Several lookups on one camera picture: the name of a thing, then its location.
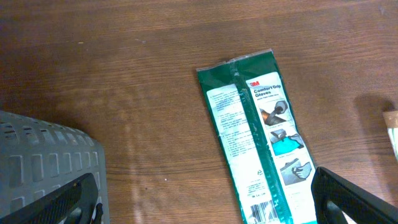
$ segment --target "plastic bin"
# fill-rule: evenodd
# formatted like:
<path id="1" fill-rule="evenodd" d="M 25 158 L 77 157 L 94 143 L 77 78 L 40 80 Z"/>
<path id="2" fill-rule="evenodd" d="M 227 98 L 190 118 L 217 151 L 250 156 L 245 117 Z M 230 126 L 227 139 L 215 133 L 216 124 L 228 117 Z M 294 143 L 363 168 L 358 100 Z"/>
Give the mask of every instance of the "plastic bin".
<path id="1" fill-rule="evenodd" d="M 102 145 L 78 129 L 0 111 L 0 218 L 87 172 L 108 224 Z"/>

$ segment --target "wooden table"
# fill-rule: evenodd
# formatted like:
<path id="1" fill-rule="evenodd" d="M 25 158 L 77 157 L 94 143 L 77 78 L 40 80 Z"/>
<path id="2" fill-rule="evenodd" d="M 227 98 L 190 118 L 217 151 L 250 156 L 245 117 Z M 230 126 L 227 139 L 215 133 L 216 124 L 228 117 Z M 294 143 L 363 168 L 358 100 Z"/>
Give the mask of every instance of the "wooden table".
<path id="1" fill-rule="evenodd" d="M 195 69 L 272 48 L 315 162 L 398 206 L 398 1 L 0 3 L 2 110 L 106 148 L 112 223 L 241 223 Z"/>

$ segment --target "illustration of gloved hand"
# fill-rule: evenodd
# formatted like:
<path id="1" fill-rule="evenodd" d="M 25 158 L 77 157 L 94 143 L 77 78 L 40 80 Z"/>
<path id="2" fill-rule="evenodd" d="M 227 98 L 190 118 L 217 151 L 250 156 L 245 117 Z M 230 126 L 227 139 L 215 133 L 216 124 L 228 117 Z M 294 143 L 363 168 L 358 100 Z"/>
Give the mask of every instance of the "illustration of gloved hand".
<path id="1" fill-rule="evenodd" d="M 306 179 L 310 175 L 311 170 L 312 167 L 310 162 L 304 164 L 304 166 L 292 168 L 293 174 L 300 179 Z"/>

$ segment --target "3m logo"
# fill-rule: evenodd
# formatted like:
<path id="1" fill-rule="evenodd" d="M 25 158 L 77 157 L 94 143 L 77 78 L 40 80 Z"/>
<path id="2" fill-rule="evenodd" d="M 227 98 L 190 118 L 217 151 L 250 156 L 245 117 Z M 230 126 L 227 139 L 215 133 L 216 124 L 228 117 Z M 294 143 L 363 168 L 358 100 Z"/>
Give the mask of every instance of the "3m logo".
<path id="1" fill-rule="evenodd" d="M 250 83 L 251 86 L 258 86 L 260 83 L 258 81 Z"/>

